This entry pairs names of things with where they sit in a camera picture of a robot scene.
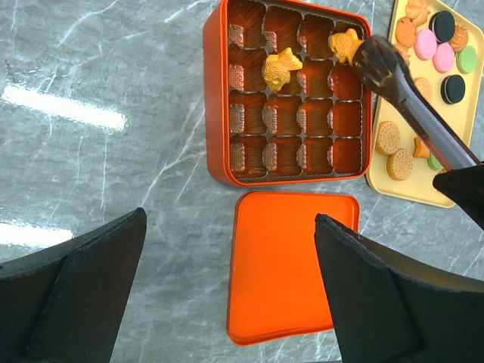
pink macaron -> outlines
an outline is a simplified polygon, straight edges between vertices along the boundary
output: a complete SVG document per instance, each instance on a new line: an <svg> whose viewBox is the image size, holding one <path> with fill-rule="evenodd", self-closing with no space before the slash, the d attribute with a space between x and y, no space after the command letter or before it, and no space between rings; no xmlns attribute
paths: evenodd
<svg viewBox="0 0 484 363"><path fill-rule="evenodd" d="M433 57L437 50L436 35L430 29L422 29L417 33L417 41L414 45L415 54L422 61Z"/></svg>
<svg viewBox="0 0 484 363"><path fill-rule="evenodd" d="M437 45L436 53L433 55L433 66L440 73L448 72L455 62L455 54L448 43Z"/></svg>

table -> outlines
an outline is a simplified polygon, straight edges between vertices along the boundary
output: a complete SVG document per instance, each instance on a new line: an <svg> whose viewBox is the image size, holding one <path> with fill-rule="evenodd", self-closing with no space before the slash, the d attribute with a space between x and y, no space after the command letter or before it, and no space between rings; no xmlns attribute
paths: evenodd
<svg viewBox="0 0 484 363"><path fill-rule="evenodd" d="M389 2L315 2L388 30ZM477 0L447 3L481 22ZM147 239L112 362L334 360L334 332L245 348L225 332L234 206L248 190L206 169L202 26L217 4L0 2L0 262L143 206ZM365 236L484 279L484 234L457 207L386 197L364 178L272 189L352 194Z"/></svg>

beige tray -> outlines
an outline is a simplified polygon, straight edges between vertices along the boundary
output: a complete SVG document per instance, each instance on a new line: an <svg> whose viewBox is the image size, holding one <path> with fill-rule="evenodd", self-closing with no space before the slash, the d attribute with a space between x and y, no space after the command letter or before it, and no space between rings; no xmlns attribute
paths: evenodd
<svg viewBox="0 0 484 363"><path fill-rule="evenodd" d="M472 135L472 128L474 124L474 117L476 115L477 99L479 97L479 88L481 84L482 66L484 65L484 35L482 30L472 24L469 20L456 13L453 9L444 5L439 0L429 0L430 15L427 23L420 26L417 30L428 28L428 20L437 11L447 10L454 15L455 23L464 26L469 32L469 43L476 50L479 57L476 69L464 75L454 68L447 73L439 73L433 66L432 60L420 60L414 53L414 49L410 49L408 53L410 56L410 71L412 77L427 78L433 90L432 106L437 110L440 116L452 127L457 135L468 146L470 144L470 137ZM395 43L395 28L396 21L405 16L405 6L407 0L396 0L393 9L393 18L389 31L389 40ZM464 99L458 103L449 105L442 100L440 95L440 85L446 76L451 74L460 74L464 77L466 82L466 94ZM415 132L408 126L406 121L400 116L398 111L393 108L391 104L382 98L378 98L377 112L374 118L374 136L378 130L380 122L391 120L399 127L402 142L401 147L404 147L412 154L414 153L414 138ZM367 174L368 183L375 190L382 194L391 195L398 198L413 200L420 203L431 204L434 206L441 206L450 208L454 206L454 202L449 200L446 196L439 193L433 186L432 181L436 171L433 171L427 165L427 159L414 158L414 170L409 179L404 181L394 181L386 173L386 157L377 152L373 153L371 159L370 169Z"/></svg>

orange lid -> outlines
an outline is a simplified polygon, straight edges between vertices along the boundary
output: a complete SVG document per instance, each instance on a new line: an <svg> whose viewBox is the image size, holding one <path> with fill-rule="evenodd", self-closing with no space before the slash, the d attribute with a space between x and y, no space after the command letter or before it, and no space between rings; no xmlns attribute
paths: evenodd
<svg viewBox="0 0 484 363"><path fill-rule="evenodd" d="M257 191L235 212L228 335L245 346L333 328L315 249L315 217L358 230L344 195Z"/></svg>

green macaron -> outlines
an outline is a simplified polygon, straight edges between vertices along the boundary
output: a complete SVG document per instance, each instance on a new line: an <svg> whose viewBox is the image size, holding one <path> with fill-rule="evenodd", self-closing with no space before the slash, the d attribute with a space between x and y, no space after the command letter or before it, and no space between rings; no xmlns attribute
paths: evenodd
<svg viewBox="0 0 484 363"><path fill-rule="evenodd" d="M468 45L457 54L457 68L463 73L472 72L477 65L477 52L472 45Z"/></svg>
<svg viewBox="0 0 484 363"><path fill-rule="evenodd" d="M430 154L430 157L427 159L427 163L429 164L429 167L432 170L442 170L443 169L442 164L437 160L437 158L433 154Z"/></svg>

